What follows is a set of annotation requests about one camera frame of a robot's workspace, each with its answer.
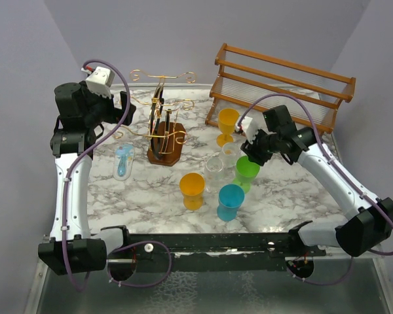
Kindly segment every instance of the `yellow cup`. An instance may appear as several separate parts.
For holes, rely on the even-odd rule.
[[[183,195],[183,204],[190,211],[196,211],[204,203],[205,180],[198,173],[188,173],[179,182],[179,188]]]
[[[231,134],[234,132],[234,125],[237,122],[239,113],[237,110],[225,108],[218,114],[218,128],[222,134],[217,137],[217,144],[223,147],[225,143],[232,143]]]

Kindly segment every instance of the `black metal frame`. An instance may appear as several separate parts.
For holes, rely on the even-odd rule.
[[[128,244],[140,241],[159,241],[165,244],[172,256],[172,271],[286,271],[286,257],[325,256],[318,247],[306,247],[288,233],[252,234],[129,234]],[[109,259],[137,258],[138,272],[165,272],[168,256],[165,249],[154,245],[147,253],[144,246],[133,250],[113,253]],[[125,264],[111,264],[111,272],[129,269]]]

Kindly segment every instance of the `gray wall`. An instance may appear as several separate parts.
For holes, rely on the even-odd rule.
[[[226,42],[330,70],[369,0],[45,0],[76,61],[212,84]]]
[[[0,313],[23,312],[55,211],[52,91],[81,77],[41,0],[0,1]]]
[[[393,0],[370,2],[332,70],[357,77],[335,128],[343,162],[372,191],[393,199]],[[393,249],[393,236],[384,248]],[[393,283],[393,257],[386,265]]]

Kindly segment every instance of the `wooden stand base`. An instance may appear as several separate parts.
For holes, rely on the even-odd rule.
[[[162,121],[159,124],[159,129],[157,130],[158,134],[163,134],[164,125],[165,125],[164,121]],[[173,129],[173,125],[174,125],[174,123],[171,122],[170,123],[170,129],[171,130]],[[183,124],[177,123],[175,131],[185,131],[185,128],[183,127]],[[182,137],[182,136],[183,136],[182,134],[177,134],[176,138]],[[169,137],[169,142],[168,142],[168,146],[167,146],[166,152],[172,152],[173,148],[175,148],[175,149],[170,154],[164,154],[162,159],[155,158],[155,156],[153,155],[153,152],[151,151],[151,146],[149,146],[149,150],[147,151],[147,157],[148,157],[148,159],[150,161],[150,164],[172,167],[181,158],[182,146],[183,146],[182,144],[177,144],[174,141],[174,136]]]

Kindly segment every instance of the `cable tie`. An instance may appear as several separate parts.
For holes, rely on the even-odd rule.
[[[86,69],[84,67],[82,67],[80,69],[80,71],[87,73],[88,75],[92,74],[92,71],[90,69],[88,69],[88,67],[86,67]]]
[[[330,165],[332,162],[334,162],[336,160],[336,158],[334,156],[332,156],[327,163]]]

